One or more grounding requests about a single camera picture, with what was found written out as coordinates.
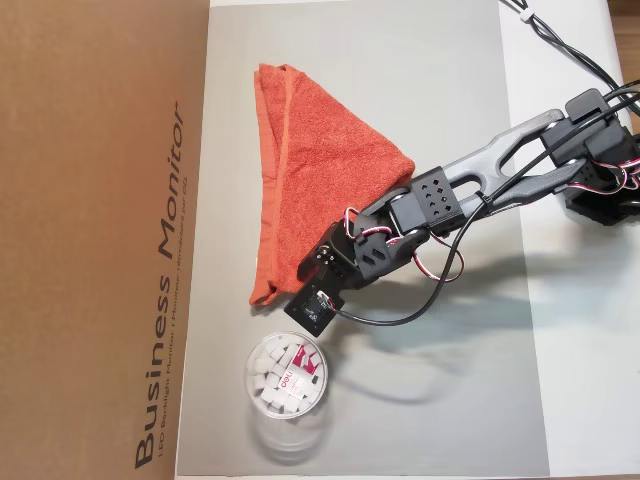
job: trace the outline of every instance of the plastic container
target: plastic container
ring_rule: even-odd
[[[328,373],[326,358],[311,339],[293,332],[274,333],[265,337],[249,354],[245,387],[260,413],[288,420],[300,417],[318,405],[327,387]],[[265,393],[265,389],[278,393],[271,395],[271,392]],[[287,400],[289,411],[284,405]],[[299,401],[298,408],[292,412],[296,401]]]

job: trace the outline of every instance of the cardboard box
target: cardboard box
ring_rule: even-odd
[[[174,477],[208,0],[0,16],[0,478]]]

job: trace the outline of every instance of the red label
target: red label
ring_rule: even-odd
[[[296,367],[300,367],[305,372],[313,375],[314,373],[316,373],[317,367],[313,366],[313,364],[311,363],[311,359],[309,357],[310,356],[307,355],[307,353],[304,351],[304,346],[301,346],[300,348],[298,348],[298,352],[296,353],[296,356],[293,357],[292,363]]]

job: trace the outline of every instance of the orange towel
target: orange towel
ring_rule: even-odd
[[[363,208],[415,165],[304,73],[255,73],[262,217],[252,305],[297,292],[298,264],[347,206]]]

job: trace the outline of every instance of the robotic arm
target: robotic arm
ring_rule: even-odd
[[[640,138],[622,127],[616,115],[638,95],[609,107],[607,101],[618,96],[612,93],[603,97],[588,90],[567,103],[566,118],[560,110],[545,112],[498,135],[481,150],[392,189],[361,212],[347,209],[344,221],[333,223],[299,265],[298,278],[305,285],[285,312],[316,337],[336,314],[370,325],[408,323],[435,301],[473,221],[551,193],[562,192],[567,208],[604,225],[640,214]],[[504,175],[504,164],[536,139],[542,140],[545,152],[514,176]],[[525,176],[546,156],[554,170]],[[455,189],[467,182],[477,182],[480,189],[459,198]],[[356,214],[353,222],[350,211]],[[430,238],[439,240],[456,230],[445,271],[418,312],[386,322],[341,311],[342,290],[366,287],[409,263]]]

